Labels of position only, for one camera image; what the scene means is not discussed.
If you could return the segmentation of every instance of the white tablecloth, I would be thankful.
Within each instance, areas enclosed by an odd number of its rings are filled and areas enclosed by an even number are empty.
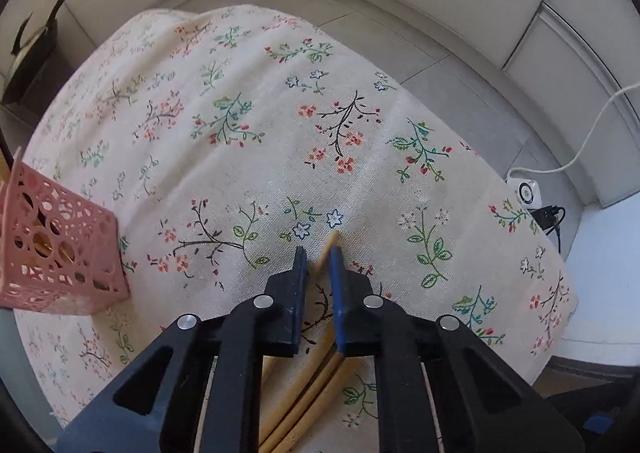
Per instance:
[[[577,304],[540,228],[428,104],[273,10],[139,14],[65,85],[24,160],[116,213],[131,291],[92,317],[16,312],[62,425],[163,326],[228,313],[333,229],[375,291],[456,314],[529,382]],[[264,411],[331,311],[324,279]],[[375,450],[374,383],[366,363],[297,451]]]

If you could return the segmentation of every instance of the white cable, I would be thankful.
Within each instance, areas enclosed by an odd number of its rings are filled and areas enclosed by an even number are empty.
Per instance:
[[[571,160],[571,162],[565,164],[562,167],[559,167],[558,169],[540,170],[540,169],[528,169],[528,168],[511,168],[507,173],[507,179],[510,179],[511,174],[516,171],[526,172],[526,173],[537,173],[539,175],[549,175],[551,173],[558,173],[558,172],[564,171],[565,169],[568,169],[570,166],[574,165],[576,162],[578,162],[578,159],[580,158],[580,154],[582,153],[582,150],[587,145],[587,142],[591,134],[596,129],[596,125],[598,124],[598,121],[600,120],[604,111],[607,109],[607,106],[609,106],[616,99],[616,97],[621,96],[629,92],[630,90],[635,90],[636,88],[640,88],[640,83],[630,84],[629,86],[625,86],[624,88],[621,88],[620,90],[618,90],[611,97],[609,97],[609,100],[605,103],[605,105],[602,107],[602,110],[600,110],[600,113],[596,117],[596,120],[594,121],[593,126],[591,126],[591,130],[587,134],[587,138],[584,140],[584,142],[582,143],[582,146],[578,150],[578,153],[575,154],[575,157]]]

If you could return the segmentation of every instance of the silver screw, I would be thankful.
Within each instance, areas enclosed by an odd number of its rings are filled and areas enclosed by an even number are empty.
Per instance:
[[[364,306],[369,308],[380,308],[382,304],[385,302],[380,296],[376,296],[375,294],[370,294],[366,298],[362,300]]]
[[[440,326],[445,330],[455,330],[460,326],[460,320],[455,316],[442,316],[440,318]]]
[[[184,316],[180,316],[180,319],[178,319],[178,328],[181,330],[189,330],[190,328],[193,328],[197,322],[198,320],[196,319],[196,316],[193,314],[185,314]]]
[[[273,305],[273,298],[266,294],[260,294],[254,298],[255,308],[269,308]]]

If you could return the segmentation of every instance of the power cord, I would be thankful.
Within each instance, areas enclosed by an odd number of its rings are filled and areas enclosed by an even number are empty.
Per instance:
[[[624,88],[621,88],[620,90],[618,90],[615,94],[613,94],[611,97],[609,97],[609,100],[604,104],[604,106],[602,107],[602,110],[600,110],[600,113],[598,114],[598,116],[596,117],[596,120],[593,123],[593,126],[591,126],[591,130],[589,131],[589,133],[587,134],[587,138],[584,140],[584,142],[582,143],[582,146],[580,147],[580,149],[578,150],[578,153],[575,154],[575,157],[571,160],[571,162],[565,164],[562,167],[559,167],[557,169],[548,169],[548,170],[540,170],[540,169],[529,169],[529,168],[511,168],[509,170],[509,172],[507,173],[507,179],[511,178],[511,174],[516,172],[516,171],[520,171],[520,172],[526,172],[526,173],[537,173],[540,175],[548,175],[551,173],[558,173],[561,171],[564,171],[566,169],[568,169],[569,167],[571,167],[572,165],[574,165],[576,162],[578,162],[578,159],[580,158],[580,155],[582,153],[582,150],[584,149],[584,147],[587,145],[587,142],[589,140],[589,138],[591,137],[591,134],[593,134],[593,131],[596,128],[596,125],[598,124],[598,121],[600,120],[602,114],[604,113],[604,111],[607,109],[607,107],[619,96],[622,96],[623,94],[626,94],[627,92],[631,91],[631,90],[635,90],[636,88],[640,88],[640,83],[636,83],[636,84],[631,84],[630,86],[625,86]]]
[[[558,220],[558,214],[562,211],[562,216]],[[566,216],[566,210],[563,207],[558,206],[546,206],[540,209],[530,210],[531,216],[540,226],[540,228],[545,231],[545,234],[548,236],[552,232],[556,232],[558,236],[558,253],[562,250],[562,243],[560,241],[560,224],[564,220]]]

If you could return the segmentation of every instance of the pink plastic basket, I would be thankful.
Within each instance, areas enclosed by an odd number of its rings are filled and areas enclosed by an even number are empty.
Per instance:
[[[0,186],[0,305],[93,314],[129,297],[116,217],[25,165]]]

